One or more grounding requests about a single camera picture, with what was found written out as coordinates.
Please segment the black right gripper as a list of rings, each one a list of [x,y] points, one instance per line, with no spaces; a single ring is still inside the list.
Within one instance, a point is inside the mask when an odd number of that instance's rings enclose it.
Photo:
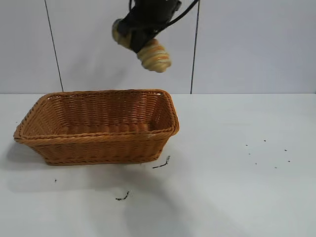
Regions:
[[[130,48],[138,53],[155,37],[154,32],[144,30],[155,31],[166,26],[181,5],[180,0],[134,0],[126,17],[118,20],[117,31],[119,34],[132,32]]]

